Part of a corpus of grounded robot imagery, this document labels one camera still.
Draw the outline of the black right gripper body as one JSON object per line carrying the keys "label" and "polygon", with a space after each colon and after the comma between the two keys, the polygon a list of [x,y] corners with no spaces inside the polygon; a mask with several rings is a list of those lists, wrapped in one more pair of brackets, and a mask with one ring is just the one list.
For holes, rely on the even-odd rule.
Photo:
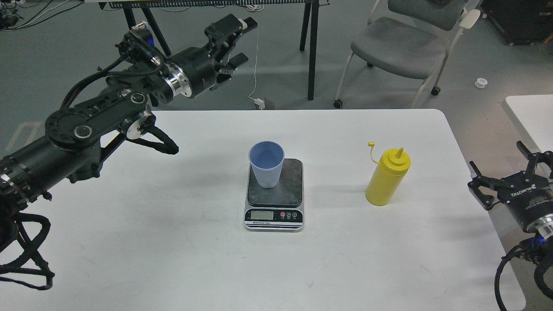
{"label": "black right gripper body", "polygon": [[540,175],[530,177],[520,171],[502,181],[506,186],[497,190],[497,197],[523,232],[550,236],[552,230],[543,228],[552,222],[553,195],[549,179]]}

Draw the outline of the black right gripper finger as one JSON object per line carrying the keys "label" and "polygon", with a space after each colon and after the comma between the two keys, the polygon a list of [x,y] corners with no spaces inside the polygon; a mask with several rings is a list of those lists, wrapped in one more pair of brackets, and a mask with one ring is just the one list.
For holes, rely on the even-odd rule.
{"label": "black right gripper finger", "polygon": [[482,188],[485,187],[492,191],[497,192],[502,187],[502,180],[496,178],[490,178],[482,175],[473,161],[469,161],[469,166],[474,173],[472,180],[468,182],[467,186],[474,197],[480,202],[485,211],[490,211],[500,201],[496,199],[494,195],[482,193]]}
{"label": "black right gripper finger", "polygon": [[524,171],[524,175],[526,175],[528,178],[532,177],[535,174],[537,165],[540,163],[544,163],[550,169],[550,174],[548,178],[553,178],[553,152],[551,150],[547,150],[545,153],[531,153],[531,151],[521,140],[517,141],[517,148],[520,153],[523,154],[523,156],[528,160],[527,169]]}

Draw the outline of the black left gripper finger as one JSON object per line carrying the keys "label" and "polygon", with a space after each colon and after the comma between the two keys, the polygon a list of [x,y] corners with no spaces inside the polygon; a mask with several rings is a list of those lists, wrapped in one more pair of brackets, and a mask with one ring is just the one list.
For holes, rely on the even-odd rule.
{"label": "black left gripper finger", "polygon": [[205,28],[209,54],[228,54],[235,42],[243,35],[257,28],[257,21],[248,17],[238,18],[229,14]]}
{"label": "black left gripper finger", "polygon": [[235,55],[234,57],[229,59],[227,63],[223,65],[218,65],[216,67],[216,83],[221,84],[230,81],[236,69],[241,65],[247,63],[247,61],[249,61],[249,57],[247,57],[247,55],[245,55],[244,53],[239,53],[238,55]]}

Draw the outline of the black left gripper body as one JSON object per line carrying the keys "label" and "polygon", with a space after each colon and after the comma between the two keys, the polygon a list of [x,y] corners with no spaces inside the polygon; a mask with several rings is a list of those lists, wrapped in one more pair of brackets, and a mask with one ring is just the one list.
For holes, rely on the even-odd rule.
{"label": "black left gripper body", "polygon": [[172,57],[172,90],[194,98],[229,81],[229,73],[216,64],[205,48],[187,48]]}

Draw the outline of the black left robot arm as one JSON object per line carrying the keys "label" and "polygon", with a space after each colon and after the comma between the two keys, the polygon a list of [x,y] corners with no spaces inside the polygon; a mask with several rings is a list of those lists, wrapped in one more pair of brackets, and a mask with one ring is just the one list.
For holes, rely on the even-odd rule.
{"label": "black left robot arm", "polygon": [[155,125],[152,106],[175,96],[194,98],[229,81],[247,62],[243,53],[229,58],[237,40],[257,22],[232,14],[205,29],[208,42],[165,56],[154,45],[148,22],[132,26],[117,45],[119,58],[85,77],[67,93],[59,110],[45,122],[45,135],[1,160],[1,250],[17,241],[22,253],[2,264],[1,280],[8,273],[45,278],[45,285],[18,284],[46,291],[54,273],[39,253],[50,231],[50,221],[24,209],[49,193],[63,179],[71,183],[98,178],[105,160],[130,141],[164,154],[178,146]]}

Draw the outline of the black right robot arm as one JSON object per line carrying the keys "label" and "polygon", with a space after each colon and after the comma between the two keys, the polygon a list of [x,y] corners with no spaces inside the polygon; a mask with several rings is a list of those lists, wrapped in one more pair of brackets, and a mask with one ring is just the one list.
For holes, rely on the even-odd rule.
{"label": "black right robot arm", "polygon": [[531,238],[522,240],[502,257],[494,277],[494,294],[501,311],[505,311],[500,294],[500,276],[504,267],[512,259],[522,259],[535,266],[533,279],[537,288],[552,298],[552,289],[547,285],[544,276],[553,264],[553,191],[552,177],[536,173],[540,163],[552,168],[553,156],[550,150],[532,152],[521,141],[517,148],[528,161],[523,171],[500,179],[482,175],[474,162],[470,167],[474,177],[467,186],[472,195],[486,211],[492,210],[498,203],[504,205],[520,228]]}

